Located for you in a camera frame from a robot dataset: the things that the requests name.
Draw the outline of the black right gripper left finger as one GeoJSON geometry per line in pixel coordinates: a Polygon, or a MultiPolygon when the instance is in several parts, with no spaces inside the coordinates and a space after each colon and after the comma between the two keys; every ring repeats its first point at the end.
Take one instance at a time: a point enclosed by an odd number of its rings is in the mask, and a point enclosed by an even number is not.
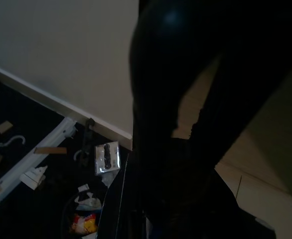
{"type": "Polygon", "coordinates": [[[225,18],[223,0],[151,0],[141,12],[130,47],[135,149],[171,137],[183,95],[223,47],[225,18]]]}

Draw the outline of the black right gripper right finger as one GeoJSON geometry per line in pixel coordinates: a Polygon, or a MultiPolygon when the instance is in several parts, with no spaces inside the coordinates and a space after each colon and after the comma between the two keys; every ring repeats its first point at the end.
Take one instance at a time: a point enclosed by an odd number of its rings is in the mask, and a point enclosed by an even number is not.
{"type": "Polygon", "coordinates": [[[292,0],[224,0],[221,59],[189,143],[211,170],[292,70],[292,0]]]}

